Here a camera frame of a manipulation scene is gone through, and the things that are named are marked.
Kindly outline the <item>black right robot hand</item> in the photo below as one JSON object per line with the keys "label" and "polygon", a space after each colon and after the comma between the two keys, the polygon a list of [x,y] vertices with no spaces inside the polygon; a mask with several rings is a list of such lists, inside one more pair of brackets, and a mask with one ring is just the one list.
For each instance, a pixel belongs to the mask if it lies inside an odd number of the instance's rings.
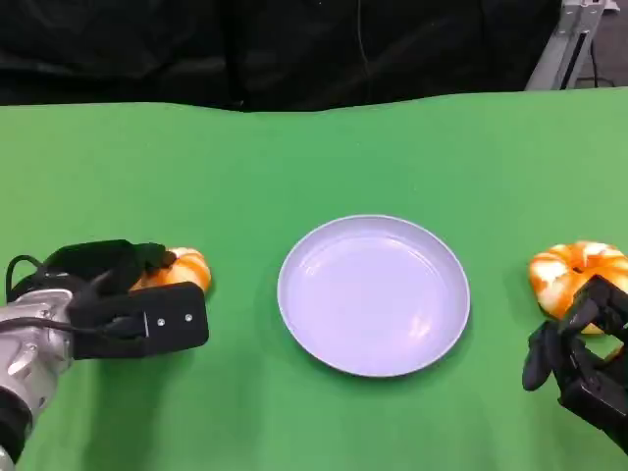
{"label": "black right robot hand", "polygon": [[[593,324],[622,342],[607,358],[579,338]],[[528,337],[523,389],[532,392],[549,377],[560,389],[559,404],[627,449],[627,293],[595,275],[576,291],[560,321],[545,321]]]}

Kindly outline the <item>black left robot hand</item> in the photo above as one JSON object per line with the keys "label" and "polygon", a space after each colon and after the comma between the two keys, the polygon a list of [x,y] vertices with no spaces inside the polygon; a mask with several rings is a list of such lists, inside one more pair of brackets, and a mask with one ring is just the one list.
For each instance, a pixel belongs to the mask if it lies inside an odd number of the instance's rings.
{"label": "black left robot hand", "polygon": [[129,291],[146,275],[170,268],[176,258],[173,251],[154,242],[102,240],[64,246],[41,269],[46,275],[66,274],[99,293],[114,294]]}

